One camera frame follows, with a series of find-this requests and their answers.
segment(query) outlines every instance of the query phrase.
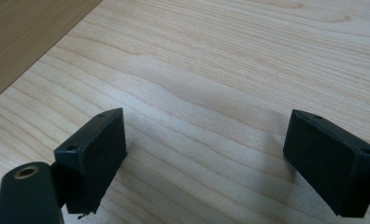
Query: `brown surface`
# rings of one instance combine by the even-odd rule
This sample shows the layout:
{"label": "brown surface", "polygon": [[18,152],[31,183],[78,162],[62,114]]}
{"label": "brown surface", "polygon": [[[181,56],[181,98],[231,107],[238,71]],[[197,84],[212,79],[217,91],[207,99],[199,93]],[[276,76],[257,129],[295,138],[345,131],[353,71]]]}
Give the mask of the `brown surface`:
{"label": "brown surface", "polygon": [[100,2],[0,1],[0,93]]}
{"label": "brown surface", "polygon": [[293,108],[370,143],[370,0],[103,1],[0,95],[0,178],[115,107],[128,157],[82,223],[370,224],[282,156]]}

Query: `tabletop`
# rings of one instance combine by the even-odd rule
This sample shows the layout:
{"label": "tabletop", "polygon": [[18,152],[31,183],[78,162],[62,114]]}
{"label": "tabletop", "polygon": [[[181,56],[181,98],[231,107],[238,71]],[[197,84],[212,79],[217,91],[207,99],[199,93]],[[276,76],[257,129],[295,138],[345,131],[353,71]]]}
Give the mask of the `tabletop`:
{"label": "tabletop", "polygon": [[66,223],[370,223],[282,153],[292,109],[370,143],[370,0],[104,0],[0,95],[0,180],[117,107],[128,156]]}

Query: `wood grain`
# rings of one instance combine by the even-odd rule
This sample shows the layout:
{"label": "wood grain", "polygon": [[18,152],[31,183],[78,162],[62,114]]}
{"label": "wood grain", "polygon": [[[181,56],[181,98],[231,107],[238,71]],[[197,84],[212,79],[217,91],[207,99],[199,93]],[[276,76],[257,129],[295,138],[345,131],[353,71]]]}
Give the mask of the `wood grain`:
{"label": "wood grain", "polygon": [[100,2],[0,1],[0,93]]}
{"label": "wood grain", "polygon": [[370,0],[103,1],[0,95],[0,178],[116,107],[129,155],[84,223],[370,223],[282,155],[293,108],[370,143]]}

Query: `screw hole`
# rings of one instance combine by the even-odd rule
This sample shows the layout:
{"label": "screw hole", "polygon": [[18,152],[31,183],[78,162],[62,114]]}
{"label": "screw hole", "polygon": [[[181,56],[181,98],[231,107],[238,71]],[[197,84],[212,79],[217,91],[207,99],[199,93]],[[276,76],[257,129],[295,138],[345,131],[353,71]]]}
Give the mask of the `screw hole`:
{"label": "screw hole", "polygon": [[16,179],[28,178],[32,175],[35,175],[38,171],[39,168],[37,168],[36,166],[27,166],[16,172],[16,174],[14,174],[14,178]]}
{"label": "screw hole", "polygon": [[367,148],[363,148],[362,151],[366,154],[369,154],[370,155],[370,149],[367,149]]}
{"label": "screw hole", "polygon": [[78,146],[69,146],[66,150],[67,151],[75,151],[78,149]]}

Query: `black plastic part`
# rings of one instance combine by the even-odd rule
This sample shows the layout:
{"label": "black plastic part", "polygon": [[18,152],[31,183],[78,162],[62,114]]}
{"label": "black plastic part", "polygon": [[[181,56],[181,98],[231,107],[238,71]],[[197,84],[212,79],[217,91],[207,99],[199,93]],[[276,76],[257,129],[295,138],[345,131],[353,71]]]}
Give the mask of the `black plastic part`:
{"label": "black plastic part", "polygon": [[54,150],[60,205],[70,214],[95,213],[126,155],[121,108],[87,122]]}
{"label": "black plastic part", "polygon": [[2,178],[0,223],[63,223],[46,163],[24,164]]}
{"label": "black plastic part", "polygon": [[284,156],[342,217],[370,204],[370,145],[327,119],[293,110]]}

